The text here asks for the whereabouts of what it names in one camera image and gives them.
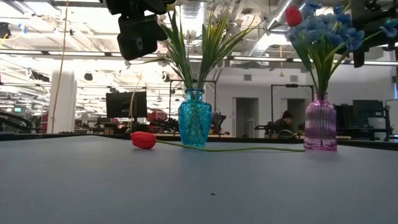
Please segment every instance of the pink glass vase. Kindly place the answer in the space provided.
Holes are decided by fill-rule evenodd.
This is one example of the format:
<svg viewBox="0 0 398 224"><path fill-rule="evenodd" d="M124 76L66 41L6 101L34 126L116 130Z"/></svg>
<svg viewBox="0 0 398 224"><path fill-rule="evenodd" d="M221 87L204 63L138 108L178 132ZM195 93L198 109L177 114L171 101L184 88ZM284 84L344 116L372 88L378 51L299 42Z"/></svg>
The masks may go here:
<svg viewBox="0 0 398 224"><path fill-rule="evenodd" d="M336 151L336 110L326 95L315 96L305 110L305 149Z"/></svg>

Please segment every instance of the doorway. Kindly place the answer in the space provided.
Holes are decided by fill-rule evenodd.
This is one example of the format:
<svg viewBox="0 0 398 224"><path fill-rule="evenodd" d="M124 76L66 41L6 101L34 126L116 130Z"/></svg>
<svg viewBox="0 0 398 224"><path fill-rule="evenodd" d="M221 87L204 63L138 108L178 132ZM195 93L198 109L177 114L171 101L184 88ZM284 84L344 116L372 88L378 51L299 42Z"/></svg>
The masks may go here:
<svg viewBox="0 0 398 224"><path fill-rule="evenodd" d="M305 122L305 99L287 99L287 111L292 114L292 131L297 133L299 125Z"/></svg>
<svg viewBox="0 0 398 224"><path fill-rule="evenodd" d="M254 128L259 121L258 98L236 98L235 136L237 138L258 138Z"/></svg>

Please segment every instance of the flower bouquet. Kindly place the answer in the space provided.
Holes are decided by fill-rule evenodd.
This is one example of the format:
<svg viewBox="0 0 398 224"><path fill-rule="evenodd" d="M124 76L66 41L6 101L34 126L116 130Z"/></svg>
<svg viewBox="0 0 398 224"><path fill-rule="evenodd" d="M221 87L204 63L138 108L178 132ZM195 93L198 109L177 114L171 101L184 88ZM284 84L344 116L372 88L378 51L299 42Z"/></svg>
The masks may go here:
<svg viewBox="0 0 398 224"><path fill-rule="evenodd" d="M388 37L397 35L398 22L388 19L378 32L365 37L365 31L352 27L351 14L346 13L349 7L350 4L335 6L334 14L316 16L315 11L321 4L307 1L301 12L297 6L285 12L290 27L286 38L310 72L316 90L315 101L305 112L306 149L336 150L336 111L326 98L329 80L336 68L364 41L381 33Z"/></svg>
<svg viewBox="0 0 398 224"><path fill-rule="evenodd" d="M253 30L241 30L242 20L235 20L235 13L229 13L229 5L224 6L218 16L215 16L214 9L213 6L208 25L202 25L201 41L196 41L201 46L191 44L197 38L195 30L188 30L183 34L181 21L177 24L176 10L174 9L172 15L168 12L171 28L165 24L160 25L168 37L163 41L168 52L158 52L157 59L148 61L158 62L162 66L170 65L183 80L187 88L187 100L178 109L180 135L185 145L195 147L205 147L211 126L211 105L202 102L205 80L210 71ZM200 53L203 58L198 75L194 77L190 58Z"/></svg>

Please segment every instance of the blue glass vase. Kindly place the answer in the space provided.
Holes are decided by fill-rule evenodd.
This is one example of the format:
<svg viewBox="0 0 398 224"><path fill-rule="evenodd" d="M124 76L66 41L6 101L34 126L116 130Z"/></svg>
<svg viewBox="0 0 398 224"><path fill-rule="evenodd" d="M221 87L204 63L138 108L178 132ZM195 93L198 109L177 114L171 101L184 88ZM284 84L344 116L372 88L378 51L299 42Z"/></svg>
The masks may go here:
<svg viewBox="0 0 398 224"><path fill-rule="evenodd" d="M185 90L186 102L178 109L178 125L182 144L205 147L211 127L211 105L203 102L204 90Z"/></svg>

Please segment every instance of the flower stem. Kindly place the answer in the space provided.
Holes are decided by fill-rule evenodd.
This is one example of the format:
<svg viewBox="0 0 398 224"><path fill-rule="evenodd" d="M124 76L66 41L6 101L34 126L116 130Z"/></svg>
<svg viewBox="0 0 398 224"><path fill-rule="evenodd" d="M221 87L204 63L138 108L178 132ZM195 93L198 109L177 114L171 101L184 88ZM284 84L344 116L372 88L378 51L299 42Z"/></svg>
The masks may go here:
<svg viewBox="0 0 398 224"><path fill-rule="evenodd" d="M168 144L171 146L180 146L180 147L184 147L184 148L205 151L205 152L228 152L228 151L248 151L248 150L265 150L265 149L276 150L276 151L287 151L287 152L305 152L304 149L286 149L286 148L279 148L279 147L247 147L247 148L238 148L238 149L202 149L199 147L186 146L186 145L179 144L179 143L173 143L173 142L167 142L167 141L161 141L161 140L156 140L156 142L159 142L162 144Z"/></svg>

